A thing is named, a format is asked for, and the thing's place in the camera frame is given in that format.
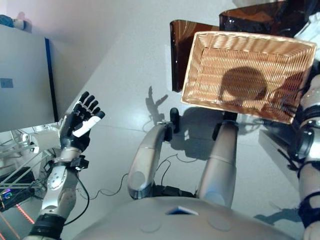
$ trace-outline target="white cabinet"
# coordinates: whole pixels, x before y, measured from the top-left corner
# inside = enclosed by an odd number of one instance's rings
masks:
[[[58,120],[49,41],[0,25],[0,132]]]

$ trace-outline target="white floor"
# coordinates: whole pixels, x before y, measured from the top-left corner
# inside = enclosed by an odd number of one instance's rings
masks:
[[[219,24],[219,13],[236,8],[229,1],[206,0],[10,0],[7,14],[19,15],[32,23],[28,30],[50,39],[53,74],[60,115],[77,95],[89,91],[99,100],[106,117],[91,131],[85,151],[89,168],[80,173],[93,197],[101,188],[115,192],[123,174],[128,172],[136,150],[153,126],[146,106],[168,95],[158,112],[169,119],[177,107],[182,117],[182,133],[171,144],[164,144],[161,159],[178,153],[182,163],[172,157],[164,184],[194,192],[205,159],[213,146],[211,134],[219,112],[191,108],[180,103],[171,89],[171,52],[169,22],[186,19]],[[299,195],[258,143],[259,130],[240,129],[237,145],[237,180],[232,208],[248,216],[270,216],[281,209],[299,205]],[[166,163],[159,169],[159,184]],[[119,194],[100,195],[79,220],[65,227],[63,239],[72,239],[106,213],[131,201],[126,180]],[[71,220],[85,207],[78,195]],[[279,220],[275,226],[300,239],[301,222]]]

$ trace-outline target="silver metal leg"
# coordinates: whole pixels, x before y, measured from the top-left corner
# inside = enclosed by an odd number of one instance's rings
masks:
[[[197,197],[231,207],[236,183],[236,122],[224,121],[200,181]]]
[[[168,124],[154,126],[144,137],[128,173],[128,191],[133,199],[149,197]]]

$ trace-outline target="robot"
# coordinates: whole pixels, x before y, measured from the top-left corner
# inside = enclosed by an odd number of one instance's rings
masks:
[[[76,202],[78,171],[88,167],[81,153],[88,147],[90,129],[104,117],[97,101],[85,92],[64,118],[61,155],[48,177],[47,193],[25,240],[58,240]],[[298,164],[299,215],[304,240],[320,239],[320,75],[302,97],[303,122],[288,151]],[[196,194],[154,182],[163,141],[179,131],[179,113],[158,122],[140,144],[128,173],[128,192],[134,201],[85,229],[76,240],[102,239],[219,239],[292,240],[281,231],[231,210],[236,181],[238,126],[236,114],[226,112],[214,132],[215,144]]]

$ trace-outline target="wicker basket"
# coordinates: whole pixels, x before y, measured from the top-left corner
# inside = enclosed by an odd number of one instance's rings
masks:
[[[290,124],[316,45],[245,32],[194,35],[181,101]]]

